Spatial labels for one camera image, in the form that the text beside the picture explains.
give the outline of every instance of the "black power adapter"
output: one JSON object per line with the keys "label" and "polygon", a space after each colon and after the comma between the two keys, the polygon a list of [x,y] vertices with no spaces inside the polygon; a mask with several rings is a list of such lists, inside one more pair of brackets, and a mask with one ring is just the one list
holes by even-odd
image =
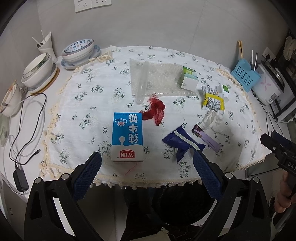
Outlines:
{"label": "black power adapter", "polygon": [[23,170],[17,168],[12,175],[19,192],[25,192],[29,189],[28,181]]}

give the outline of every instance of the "human hand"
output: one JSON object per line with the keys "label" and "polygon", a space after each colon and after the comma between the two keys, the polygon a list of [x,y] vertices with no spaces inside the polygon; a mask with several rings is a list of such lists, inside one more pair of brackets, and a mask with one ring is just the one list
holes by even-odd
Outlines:
{"label": "human hand", "polygon": [[284,171],[283,179],[280,182],[280,191],[276,195],[274,209],[278,213],[283,213],[286,210],[286,208],[290,207],[292,203],[296,203],[296,194],[292,196],[291,200],[287,198],[292,194],[292,190],[290,189],[287,183],[288,176],[289,173]]}

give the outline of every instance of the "small cardboard box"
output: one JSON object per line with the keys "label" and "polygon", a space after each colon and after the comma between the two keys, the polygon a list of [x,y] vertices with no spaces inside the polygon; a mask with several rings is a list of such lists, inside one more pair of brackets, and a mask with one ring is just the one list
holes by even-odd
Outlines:
{"label": "small cardboard box", "polygon": [[114,113],[112,161],[143,161],[142,113]]}
{"label": "small cardboard box", "polygon": [[195,91],[198,84],[196,71],[183,66],[181,81],[183,81],[181,85],[182,89]]}

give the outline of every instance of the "bubble wrap bag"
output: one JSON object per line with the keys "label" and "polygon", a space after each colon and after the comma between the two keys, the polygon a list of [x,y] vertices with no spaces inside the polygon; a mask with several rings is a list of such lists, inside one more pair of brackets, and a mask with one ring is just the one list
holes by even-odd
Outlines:
{"label": "bubble wrap bag", "polygon": [[[130,58],[131,91],[133,98],[137,94],[142,65],[143,62]],[[150,62],[145,96],[149,97],[152,94],[157,94],[158,96],[195,95],[192,91],[181,89],[182,69],[183,66],[179,64]]]}

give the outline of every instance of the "green and white box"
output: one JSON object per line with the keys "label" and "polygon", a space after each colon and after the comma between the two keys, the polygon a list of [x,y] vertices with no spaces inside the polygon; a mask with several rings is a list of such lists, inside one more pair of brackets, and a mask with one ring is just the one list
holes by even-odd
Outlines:
{"label": "green and white box", "polygon": [[181,81],[183,81],[181,85],[182,89],[195,91],[198,84],[196,71],[194,69],[183,66]]}

